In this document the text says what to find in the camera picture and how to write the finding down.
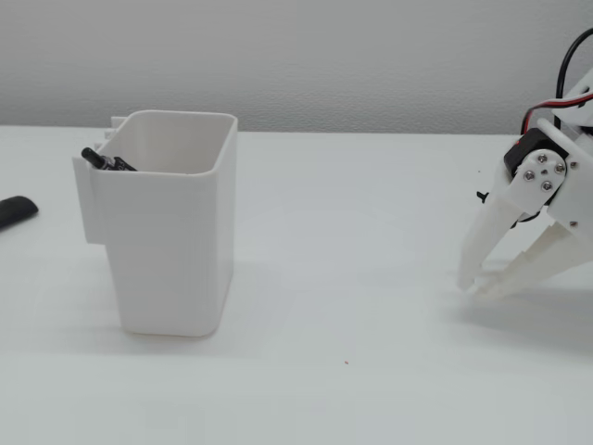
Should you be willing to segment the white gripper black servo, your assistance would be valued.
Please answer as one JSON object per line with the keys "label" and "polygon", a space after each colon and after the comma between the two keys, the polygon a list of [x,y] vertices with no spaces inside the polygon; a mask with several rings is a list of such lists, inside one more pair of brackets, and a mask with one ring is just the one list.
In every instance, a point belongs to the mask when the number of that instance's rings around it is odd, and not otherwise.
{"label": "white gripper black servo", "polygon": [[513,225],[542,208],[555,223],[480,285],[478,299],[503,299],[567,272],[583,264],[583,247],[592,249],[592,139],[573,140],[544,119],[498,163],[493,188],[461,245],[458,288],[470,289]]}

